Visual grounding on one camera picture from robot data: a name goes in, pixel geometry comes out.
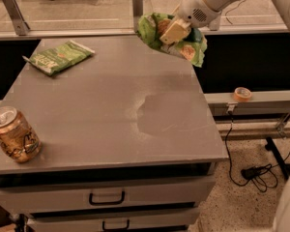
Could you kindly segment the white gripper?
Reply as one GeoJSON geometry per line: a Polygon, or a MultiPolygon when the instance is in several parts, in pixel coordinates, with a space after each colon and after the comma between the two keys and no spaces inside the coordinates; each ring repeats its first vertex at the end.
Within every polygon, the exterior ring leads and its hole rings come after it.
{"type": "Polygon", "coordinates": [[[182,0],[177,12],[178,18],[171,20],[165,32],[160,36],[164,44],[174,44],[187,37],[190,26],[201,28],[220,16],[220,12],[211,9],[205,0],[182,0]]]}

